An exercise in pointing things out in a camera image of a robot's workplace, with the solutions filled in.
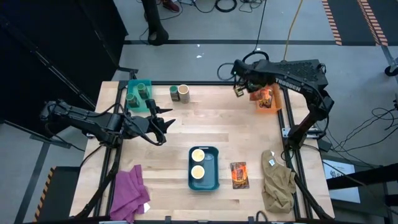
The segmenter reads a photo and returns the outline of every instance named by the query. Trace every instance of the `wooden table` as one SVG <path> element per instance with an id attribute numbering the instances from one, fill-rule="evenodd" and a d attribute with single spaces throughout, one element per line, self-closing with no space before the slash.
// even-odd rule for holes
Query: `wooden table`
<path id="1" fill-rule="evenodd" d="M 96 112 L 104 111 L 114 103 L 117 86 L 118 82 L 102 83 Z M 308 113 L 305 99 L 292 91 L 289 95 L 294 120 L 299 123 Z M 191 101 L 186 105 L 172 102 L 169 86 L 155 86 L 153 98 L 157 105 L 174 109 L 159 115 L 165 121 L 176 119 L 166 134 L 167 142 L 160 147 L 141 138 L 123 142 L 120 170 L 129 171 L 134 165 L 141 164 L 144 184 L 150 194 L 150 210 L 143 215 L 136 215 L 136 220 L 164 220 L 166 215 L 170 215 L 172 220 L 245 221 L 257 211 L 264 211 L 261 196 L 264 185 L 262 151 L 274 151 L 277 162 L 285 164 L 280 158 L 283 149 L 277 115 L 256 114 L 254 103 L 249 102 L 249 95 L 237 98 L 231 86 L 191 86 L 190 97 Z M 289 127 L 285 111 L 284 118 L 285 125 Z M 305 143 L 317 146 L 315 140 L 308 139 Z M 189 189 L 188 150 L 193 146 L 218 148 L 218 190 L 195 192 Z M 89 140 L 85 156 L 97 147 L 97 140 Z M 104 152 L 105 149 L 97 152 L 83 166 L 70 215 L 80 212 L 98 188 Z M 334 217 L 319 152 L 303 147 L 301 156 L 309 191 L 327 214 Z M 249 189 L 232 189 L 231 162 L 247 163 Z M 103 195 L 100 215 L 105 214 L 108 190 Z M 305 217 L 302 195 L 298 188 L 297 194 L 300 213 Z M 294 220 L 293 211 L 289 214 L 265 212 L 271 221 Z"/>

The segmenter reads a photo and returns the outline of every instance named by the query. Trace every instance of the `yellow cable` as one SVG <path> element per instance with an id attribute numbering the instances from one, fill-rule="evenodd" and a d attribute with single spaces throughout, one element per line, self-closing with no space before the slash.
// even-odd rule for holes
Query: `yellow cable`
<path id="1" fill-rule="evenodd" d="M 285 45 L 284 60 L 286 58 L 287 46 L 289 45 L 290 33 L 292 32 L 292 29 L 293 29 L 293 26 L 294 26 L 294 22 L 296 21 L 297 15 L 299 14 L 299 11 L 300 11 L 300 8 L 301 8 L 302 4 L 303 4 L 303 0 L 300 0 L 300 4 L 298 5 L 297 11 L 296 11 L 296 15 L 294 15 L 292 25 L 290 25 L 289 34 L 287 35 L 287 41 L 286 41 L 286 45 Z"/>

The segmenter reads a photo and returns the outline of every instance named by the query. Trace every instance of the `pink cloth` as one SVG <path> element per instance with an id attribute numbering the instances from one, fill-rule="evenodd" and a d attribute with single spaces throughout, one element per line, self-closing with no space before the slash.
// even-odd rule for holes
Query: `pink cloth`
<path id="1" fill-rule="evenodd" d="M 116 174 L 111 219 L 132 223 L 136 213 L 144 213 L 144 204 L 149 202 L 149 194 L 142 179 L 141 165 L 134 166 L 130 172 Z"/>

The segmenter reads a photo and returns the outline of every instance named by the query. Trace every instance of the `orange container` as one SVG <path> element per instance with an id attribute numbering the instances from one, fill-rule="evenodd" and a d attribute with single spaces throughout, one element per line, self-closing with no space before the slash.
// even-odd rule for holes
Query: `orange container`
<path id="1" fill-rule="evenodd" d="M 270 86 L 264 87 L 264 89 L 261 91 L 265 91 L 266 89 L 272 90 L 271 107 L 270 108 L 262 108 L 262 107 L 260 107 L 259 100 L 257 100 L 256 101 L 256 112 L 257 113 L 276 113 L 280 109 L 282 109 L 282 98 L 280 97 L 279 85 L 274 83 Z"/>

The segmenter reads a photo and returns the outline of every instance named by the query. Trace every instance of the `tan cloth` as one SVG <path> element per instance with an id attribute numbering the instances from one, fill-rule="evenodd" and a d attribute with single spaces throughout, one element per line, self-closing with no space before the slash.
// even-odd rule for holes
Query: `tan cloth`
<path id="1" fill-rule="evenodd" d="M 289 213 L 294 204 L 292 194 L 296 191 L 295 173 L 278 164 L 270 150 L 262 153 L 261 160 L 264 172 L 262 199 L 266 210 L 274 213 Z"/>

